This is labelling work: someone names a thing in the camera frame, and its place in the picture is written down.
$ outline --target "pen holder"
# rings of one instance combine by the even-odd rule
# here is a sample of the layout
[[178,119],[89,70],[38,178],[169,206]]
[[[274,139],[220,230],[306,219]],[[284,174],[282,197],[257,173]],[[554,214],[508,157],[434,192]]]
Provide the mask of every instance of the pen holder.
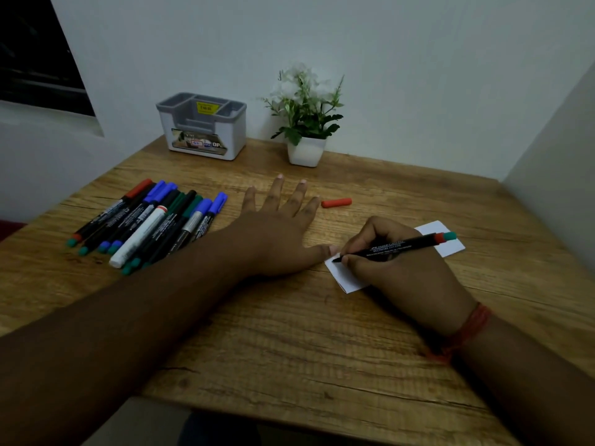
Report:
[[246,144],[246,104],[180,92],[157,104],[170,150],[234,159]]

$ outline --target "yellow price label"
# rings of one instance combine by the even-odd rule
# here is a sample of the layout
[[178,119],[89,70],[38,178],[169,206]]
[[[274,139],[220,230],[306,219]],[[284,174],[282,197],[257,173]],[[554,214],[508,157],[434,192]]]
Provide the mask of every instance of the yellow price label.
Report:
[[214,114],[219,109],[219,105],[214,103],[197,102],[196,108],[198,110],[198,114]]

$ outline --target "red cap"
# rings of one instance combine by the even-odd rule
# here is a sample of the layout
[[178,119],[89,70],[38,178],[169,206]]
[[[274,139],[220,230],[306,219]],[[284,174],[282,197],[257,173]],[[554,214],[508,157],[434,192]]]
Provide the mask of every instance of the red cap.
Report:
[[136,185],[134,188],[130,189],[130,191],[128,191],[124,196],[132,199],[133,197],[136,197],[138,194],[140,194],[140,192],[151,183],[153,183],[151,179],[147,178],[146,180],[138,183],[138,185]]
[[334,206],[351,205],[351,199],[323,200],[320,202],[323,208],[332,208]]

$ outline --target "marker barrel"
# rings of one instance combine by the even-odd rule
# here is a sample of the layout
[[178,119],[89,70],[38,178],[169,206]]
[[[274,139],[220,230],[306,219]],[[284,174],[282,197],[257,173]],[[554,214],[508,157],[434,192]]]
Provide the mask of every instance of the marker barrel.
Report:
[[128,258],[136,251],[136,249],[142,244],[153,230],[161,223],[165,215],[167,214],[167,208],[163,205],[159,205],[143,222],[138,229],[132,233],[130,238],[118,249],[118,251],[109,260],[109,265],[114,268],[120,269],[127,261]]

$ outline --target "potted plant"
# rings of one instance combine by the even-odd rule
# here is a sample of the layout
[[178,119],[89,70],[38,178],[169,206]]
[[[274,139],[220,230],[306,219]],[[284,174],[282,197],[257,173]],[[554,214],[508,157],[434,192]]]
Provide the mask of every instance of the potted plant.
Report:
[[304,64],[279,72],[277,87],[270,98],[263,98],[263,101],[273,116],[280,116],[287,123],[271,139],[281,133],[285,135],[291,164],[318,165],[327,138],[339,129],[338,124],[329,122],[343,118],[340,114],[332,114],[343,106],[339,103],[342,85],[343,78],[334,90],[330,90],[330,82],[318,81],[316,74]]

